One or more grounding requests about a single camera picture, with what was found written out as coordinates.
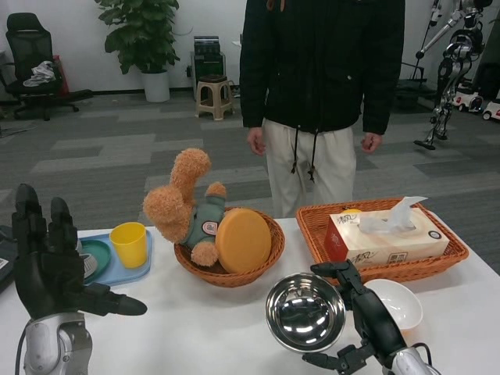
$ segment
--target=plastic stool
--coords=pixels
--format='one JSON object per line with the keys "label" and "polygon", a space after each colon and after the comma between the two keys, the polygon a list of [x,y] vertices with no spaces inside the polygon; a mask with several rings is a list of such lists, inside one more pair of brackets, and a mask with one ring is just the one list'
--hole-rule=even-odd
{"label": "plastic stool", "polygon": [[[202,100],[203,88],[209,89],[209,98],[206,100]],[[228,99],[223,98],[221,94],[223,88],[227,89]],[[233,94],[227,77],[215,74],[200,77],[196,92],[196,117],[199,117],[201,112],[209,112],[213,114],[215,121],[221,121],[224,120],[226,111],[234,113]]]}

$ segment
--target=carpet floor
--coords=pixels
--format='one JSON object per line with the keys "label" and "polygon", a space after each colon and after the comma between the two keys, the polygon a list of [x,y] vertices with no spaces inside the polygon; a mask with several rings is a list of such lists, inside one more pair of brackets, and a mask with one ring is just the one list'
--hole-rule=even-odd
{"label": "carpet floor", "polygon": [[[57,109],[44,122],[1,120],[5,128],[32,128],[0,138],[0,224],[10,225],[14,191],[35,187],[45,215],[50,200],[64,198],[79,229],[147,223],[141,213],[145,194],[166,184],[176,154],[204,148],[212,172],[196,188],[200,198],[215,180],[225,183],[229,205],[269,214],[272,202],[265,159],[245,143],[237,111],[222,122],[195,118],[188,93],[164,104],[144,95],[105,95],[77,103],[78,113]],[[355,198],[422,195],[435,211],[497,273],[500,273],[500,123],[456,112],[449,140],[429,152],[413,145],[429,129],[429,112],[394,113],[384,145],[361,152],[361,124],[355,125],[358,172]]]}

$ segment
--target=plastic cup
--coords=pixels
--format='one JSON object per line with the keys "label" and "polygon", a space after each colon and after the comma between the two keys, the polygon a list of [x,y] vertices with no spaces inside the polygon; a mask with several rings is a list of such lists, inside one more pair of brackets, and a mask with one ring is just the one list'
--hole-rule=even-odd
{"label": "plastic cup", "polygon": [[109,240],[125,268],[138,268],[146,263],[146,227],[141,223],[124,223],[109,234]]}

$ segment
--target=wicker basket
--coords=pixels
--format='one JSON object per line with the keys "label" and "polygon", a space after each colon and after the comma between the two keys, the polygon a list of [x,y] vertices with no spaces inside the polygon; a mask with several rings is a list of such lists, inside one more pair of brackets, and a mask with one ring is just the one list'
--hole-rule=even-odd
{"label": "wicker basket", "polygon": [[[314,260],[317,263],[329,262],[330,258],[324,248],[324,240],[330,214],[341,213],[345,209],[360,209],[362,211],[391,209],[400,201],[401,198],[391,198],[304,207],[298,210],[297,221]],[[423,279],[446,271],[469,255],[467,247],[427,209],[420,203],[413,207],[422,209],[429,219],[449,238],[450,242],[444,255],[412,262],[362,268],[359,272],[364,282],[373,279],[389,279],[397,282]]]}
{"label": "wicker basket", "polygon": [[228,273],[218,262],[212,267],[200,267],[191,261],[191,251],[182,245],[175,245],[175,256],[186,270],[201,277],[207,283],[218,287],[235,288],[250,284],[261,277],[280,258],[284,250],[284,234],[276,221],[262,212],[256,211],[264,218],[271,230],[271,254],[262,266],[246,273]]}

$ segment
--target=tissue box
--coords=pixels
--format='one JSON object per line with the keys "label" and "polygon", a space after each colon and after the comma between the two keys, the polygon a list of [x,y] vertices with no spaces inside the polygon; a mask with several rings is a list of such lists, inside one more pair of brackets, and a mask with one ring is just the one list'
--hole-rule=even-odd
{"label": "tissue box", "polygon": [[421,209],[411,209],[415,229],[392,234],[365,234],[359,229],[362,216],[386,220],[390,210],[330,215],[325,249],[334,262],[350,259],[357,267],[441,256],[448,238]]}

